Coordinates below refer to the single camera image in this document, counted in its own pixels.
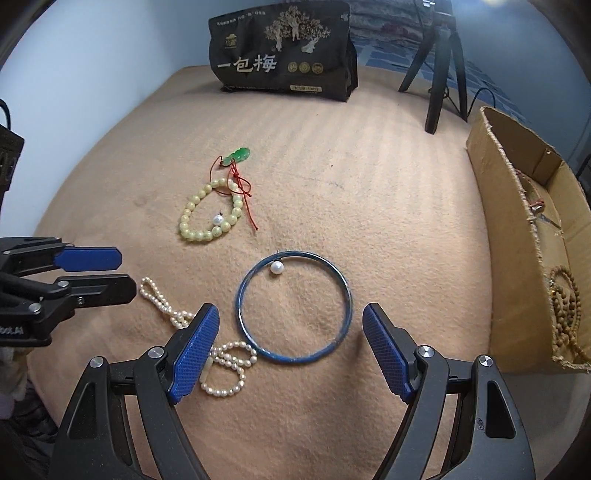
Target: metal screw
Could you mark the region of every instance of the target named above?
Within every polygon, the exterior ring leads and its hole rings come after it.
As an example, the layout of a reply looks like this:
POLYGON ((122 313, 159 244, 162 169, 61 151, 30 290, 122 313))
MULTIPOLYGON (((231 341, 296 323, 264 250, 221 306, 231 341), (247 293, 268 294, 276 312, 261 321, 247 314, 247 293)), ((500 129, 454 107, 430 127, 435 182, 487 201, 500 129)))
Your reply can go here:
POLYGON ((418 354, 425 358, 431 358, 435 355, 435 351, 428 345, 423 345, 418 348, 418 354))
POLYGON ((152 347, 150 349, 150 351, 148 352, 148 356, 150 358, 160 358, 163 355, 164 355, 164 348, 162 348, 161 346, 152 347))
POLYGON ((488 355, 479 356, 478 361, 480 362, 481 365, 484 365, 485 367, 492 367, 492 364, 494 363, 492 358, 489 357, 488 355))
POLYGON ((99 367, 102 367, 102 365, 104 363, 105 363, 105 359, 104 358, 102 358, 101 356, 96 356, 88 364, 92 368, 99 368, 99 367))

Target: blue wall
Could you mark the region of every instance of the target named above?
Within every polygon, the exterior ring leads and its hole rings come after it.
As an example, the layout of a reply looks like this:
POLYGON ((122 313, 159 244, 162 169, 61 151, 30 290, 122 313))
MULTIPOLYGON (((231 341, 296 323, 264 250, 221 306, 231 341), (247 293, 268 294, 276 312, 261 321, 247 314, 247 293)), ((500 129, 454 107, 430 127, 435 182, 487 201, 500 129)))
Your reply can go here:
POLYGON ((531 4, 494 3, 453 2, 466 58, 505 91, 539 136, 576 166, 591 134, 589 81, 560 34, 531 4))
POLYGON ((0 235, 31 235, 98 140, 178 69, 209 63, 210 17, 260 3, 57 0, 0 72, 0 98, 25 138, 0 235))

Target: black bag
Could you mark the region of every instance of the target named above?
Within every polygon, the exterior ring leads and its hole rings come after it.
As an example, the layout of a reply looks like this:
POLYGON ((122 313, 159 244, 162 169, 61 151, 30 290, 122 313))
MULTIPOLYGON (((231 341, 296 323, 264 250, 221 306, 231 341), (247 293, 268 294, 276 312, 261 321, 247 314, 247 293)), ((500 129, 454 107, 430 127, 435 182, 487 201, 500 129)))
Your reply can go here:
POLYGON ((357 88, 349 4, 305 1, 209 20, 209 63, 223 89, 306 92, 346 102, 357 88))

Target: bracelet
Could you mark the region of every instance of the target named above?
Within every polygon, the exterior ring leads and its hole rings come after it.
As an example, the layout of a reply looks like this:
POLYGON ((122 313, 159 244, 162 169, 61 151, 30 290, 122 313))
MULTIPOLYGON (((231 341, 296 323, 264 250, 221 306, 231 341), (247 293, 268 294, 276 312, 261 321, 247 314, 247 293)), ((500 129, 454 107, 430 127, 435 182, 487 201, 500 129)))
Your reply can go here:
POLYGON ((234 183, 232 179, 226 178, 212 180, 206 184, 201 190, 199 190, 199 192, 197 192, 196 195, 191 197, 183 210, 180 222, 178 224, 178 229, 180 230, 181 236, 188 242, 210 242, 214 238, 222 236, 223 233, 229 232, 232 228, 232 225, 235 225, 238 219, 242 216, 242 207, 244 203, 242 201, 241 194, 238 192, 238 188, 238 185, 234 183), (213 189, 225 186, 227 186, 228 189, 233 193, 232 213, 228 215, 228 217, 224 217, 221 213, 214 216, 212 220, 213 228, 211 230, 191 230, 189 228, 189 219, 191 217, 191 213, 193 213, 195 210, 195 207, 199 205, 201 200, 210 194, 213 189))
POLYGON ((345 336, 347 335, 347 332, 349 331, 349 327, 351 325, 351 319, 353 317, 353 297, 351 295, 351 290, 349 288, 347 281, 345 280, 345 277, 339 271, 339 269, 337 267, 335 267, 331 262, 329 262, 325 258, 322 258, 319 255, 316 255, 316 254, 313 254, 310 252, 302 252, 302 251, 298 251, 298 250, 292 250, 292 251, 279 252, 274 255, 270 255, 270 256, 264 258, 263 260, 261 260, 254 267, 252 267, 252 269, 250 270, 250 272, 248 272, 246 274, 246 277, 244 277, 244 279, 242 280, 242 283, 240 284, 240 287, 238 288, 238 293, 236 294, 235 308, 236 308, 236 321, 238 324, 238 329, 242 332, 242 334, 248 340, 248 342, 254 348, 256 348, 259 356, 267 358, 267 359, 271 360, 272 362, 276 362, 279 364, 303 365, 303 364, 309 364, 312 362, 316 362, 319 359, 321 359, 322 357, 332 353, 333 351, 336 350, 336 348, 345 339, 345 336), (274 274, 281 274, 283 272, 283 264, 280 261, 282 258, 287 258, 287 257, 308 258, 310 260, 315 260, 315 261, 323 264, 335 275, 335 277, 337 278, 339 284, 341 285, 342 290, 343 290, 345 297, 346 297, 345 316, 343 318, 343 323, 340 327, 340 330, 339 330, 337 336, 328 345, 326 345, 323 349, 319 350, 316 353, 308 355, 308 356, 289 357, 289 356, 285 356, 285 355, 280 355, 278 353, 273 353, 270 350, 267 350, 267 349, 261 347, 258 344, 258 342, 254 339, 254 337, 251 335, 251 333, 248 331, 248 328, 246 327, 246 324, 244 323, 244 316, 242 314, 242 301, 244 300, 244 294, 246 292, 246 287, 248 286, 248 284, 252 280, 252 277, 254 277, 255 274, 260 272, 264 267, 266 267, 269 264, 271 264, 271 271, 274 274))

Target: blue gripper pad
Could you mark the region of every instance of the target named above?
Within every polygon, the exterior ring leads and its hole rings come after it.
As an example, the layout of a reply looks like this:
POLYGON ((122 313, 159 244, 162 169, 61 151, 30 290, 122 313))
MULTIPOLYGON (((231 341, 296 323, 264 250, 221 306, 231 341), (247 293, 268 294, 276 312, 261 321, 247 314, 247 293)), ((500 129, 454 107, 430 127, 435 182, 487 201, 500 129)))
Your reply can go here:
POLYGON ((211 305, 193 336, 174 361, 173 382, 168 389, 168 398, 172 404, 176 405, 185 395, 193 391, 219 328, 219 311, 211 305))
POLYGON ((408 375, 408 364, 371 305, 367 305, 363 310, 363 332, 390 392, 407 403, 414 393, 408 375))
POLYGON ((66 247, 53 257, 53 264, 66 272, 117 270, 122 263, 115 247, 66 247))

